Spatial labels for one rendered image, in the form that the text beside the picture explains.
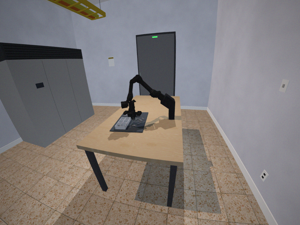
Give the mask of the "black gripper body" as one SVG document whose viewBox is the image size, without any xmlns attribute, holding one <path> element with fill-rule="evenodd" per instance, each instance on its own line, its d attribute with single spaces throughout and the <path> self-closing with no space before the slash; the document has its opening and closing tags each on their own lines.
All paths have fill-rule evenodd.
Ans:
<svg viewBox="0 0 300 225">
<path fill-rule="evenodd" d="M 141 111 L 137 111 L 137 112 L 135 112 L 135 107 L 129 107 L 129 109 L 131 110 L 131 109 L 133 109 L 134 110 L 134 115 L 138 115 L 138 116 L 140 116 L 141 114 L 142 114 L 142 112 Z M 124 111 L 123 112 L 123 114 L 124 115 L 126 115 L 127 114 L 127 110 L 126 111 Z"/>
</svg>

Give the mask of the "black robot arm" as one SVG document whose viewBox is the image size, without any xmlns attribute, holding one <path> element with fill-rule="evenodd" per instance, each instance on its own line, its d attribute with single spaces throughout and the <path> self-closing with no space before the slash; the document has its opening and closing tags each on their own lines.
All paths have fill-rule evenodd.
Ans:
<svg viewBox="0 0 300 225">
<path fill-rule="evenodd" d="M 133 83 L 140 83 L 145 89 L 147 89 L 149 92 L 150 92 L 150 96 L 153 97 L 153 98 L 158 98 L 160 101 L 162 101 L 165 97 L 165 95 L 163 95 L 161 93 L 161 91 L 156 91 L 154 89 L 152 89 L 148 84 L 146 84 L 142 77 L 140 75 L 136 75 L 133 79 L 130 80 L 130 86 L 129 86 L 129 93 L 128 93 L 128 96 L 127 96 L 127 100 L 126 101 L 122 101 L 121 102 L 121 107 L 122 108 L 127 108 L 128 106 L 129 107 L 134 107 L 134 102 L 136 102 L 135 100 L 132 100 L 133 99 Z M 132 116 L 134 115 L 134 110 L 133 109 L 129 109 L 128 112 L 127 112 L 127 115 L 128 116 Z"/>
</svg>

